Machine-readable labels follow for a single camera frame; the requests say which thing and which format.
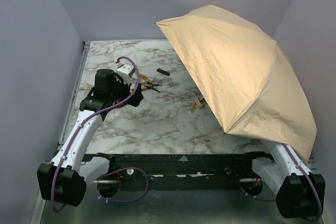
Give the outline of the beige umbrella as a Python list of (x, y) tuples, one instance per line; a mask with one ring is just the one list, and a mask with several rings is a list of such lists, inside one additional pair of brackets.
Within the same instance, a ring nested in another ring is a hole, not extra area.
[(309, 160), (317, 126), (289, 58), (270, 35), (214, 5), (156, 24), (225, 133), (288, 144)]

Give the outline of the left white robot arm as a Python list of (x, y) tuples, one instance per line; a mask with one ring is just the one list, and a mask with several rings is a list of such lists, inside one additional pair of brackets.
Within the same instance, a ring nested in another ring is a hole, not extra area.
[(136, 107), (143, 99), (141, 84), (131, 90), (131, 77), (138, 73), (130, 64), (119, 64), (116, 70), (99, 69), (94, 86), (80, 102), (76, 123), (67, 140), (48, 164), (40, 164), (37, 178), (44, 200), (78, 206), (87, 186), (116, 167), (115, 157), (108, 154), (86, 155), (87, 147), (114, 108)]

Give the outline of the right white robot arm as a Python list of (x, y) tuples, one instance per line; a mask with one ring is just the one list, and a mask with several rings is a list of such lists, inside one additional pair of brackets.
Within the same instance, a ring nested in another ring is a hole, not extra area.
[(263, 141), (274, 161), (261, 157), (252, 161), (252, 170), (276, 196), (284, 218), (318, 221), (323, 213), (325, 180), (299, 158), (290, 145)]

